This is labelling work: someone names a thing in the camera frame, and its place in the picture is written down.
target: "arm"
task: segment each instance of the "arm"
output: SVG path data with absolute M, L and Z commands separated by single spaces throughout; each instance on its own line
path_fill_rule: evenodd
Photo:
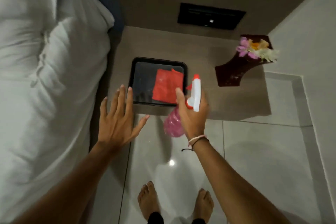
M 199 112 L 186 108 L 180 89 L 176 89 L 176 96 L 188 140 L 203 135 L 209 109 L 204 91 Z M 286 217 L 242 178 L 207 140 L 199 140 L 193 149 L 230 224 L 289 224 Z
M 82 162 L 59 184 L 48 191 L 13 224 L 78 223 L 100 178 L 119 150 L 137 137 L 149 116 L 133 129 L 133 93 L 128 90 L 124 114 L 125 87 L 115 94 L 109 113 L 105 98 L 100 107 L 98 142 Z

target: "black tray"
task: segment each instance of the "black tray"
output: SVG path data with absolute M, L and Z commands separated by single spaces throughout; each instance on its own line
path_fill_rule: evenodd
M 186 64 L 170 60 L 136 57 L 132 62 L 131 76 L 128 83 L 128 86 L 133 88 L 133 103 L 166 107 L 176 106 L 176 104 L 152 99 L 156 73 L 159 68 L 169 71 L 173 68 L 175 71 L 183 73 L 182 90 L 186 94 L 188 74 Z

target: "pink spray bottle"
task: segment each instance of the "pink spray bottle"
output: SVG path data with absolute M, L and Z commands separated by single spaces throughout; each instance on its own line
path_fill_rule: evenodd
M 201 79 L 198 74 L 194 75 L 191 85 L 191 96 L 185 101 L 187 108 L 193 109 L 195 112 L 200 111 L 201 103 Z M 165 133 L 171 137 L 180 137 L 184 135 L 184 130 L 179 115 L 179 106 L 168 115 L 164 122 Z

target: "white bedsheet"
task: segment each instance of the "white bedsheet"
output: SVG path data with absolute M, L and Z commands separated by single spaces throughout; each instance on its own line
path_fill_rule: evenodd
M 0 0 L 0 222 L 87 154 L 113 23 L 97 0 Z

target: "red cleaning cloth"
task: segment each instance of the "red cleaning cloth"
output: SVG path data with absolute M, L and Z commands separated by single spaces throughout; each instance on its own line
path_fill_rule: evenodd
M 184 74 L 171 69 L 171 71 L 158 69 L 153 89 L 153 100 L 176 104 L 177 87 L 183 89 Z

